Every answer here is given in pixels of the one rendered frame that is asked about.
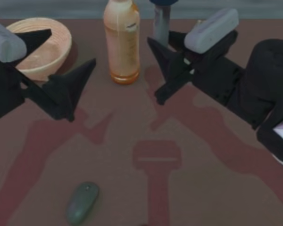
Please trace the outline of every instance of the bottle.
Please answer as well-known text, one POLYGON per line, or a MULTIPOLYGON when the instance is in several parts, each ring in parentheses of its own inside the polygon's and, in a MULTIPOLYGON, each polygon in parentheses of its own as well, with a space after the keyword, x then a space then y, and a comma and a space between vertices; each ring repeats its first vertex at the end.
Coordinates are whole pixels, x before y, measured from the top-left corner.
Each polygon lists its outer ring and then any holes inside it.
POLYGON ((109 0, 104 25, 112 80, 131 84, 140 74, 140 15, 132 0, 109 0))

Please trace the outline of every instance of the computer mouse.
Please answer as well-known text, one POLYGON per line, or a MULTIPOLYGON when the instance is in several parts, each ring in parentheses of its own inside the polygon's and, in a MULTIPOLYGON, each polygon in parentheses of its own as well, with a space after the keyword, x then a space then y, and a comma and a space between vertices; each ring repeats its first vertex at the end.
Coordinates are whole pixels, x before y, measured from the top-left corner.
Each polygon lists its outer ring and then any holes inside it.
POLYGON ((84 222, 99 196, 100 189, 93 182, 81 183, 73 192, 69 201, 66 217, 70 225, 84 222))

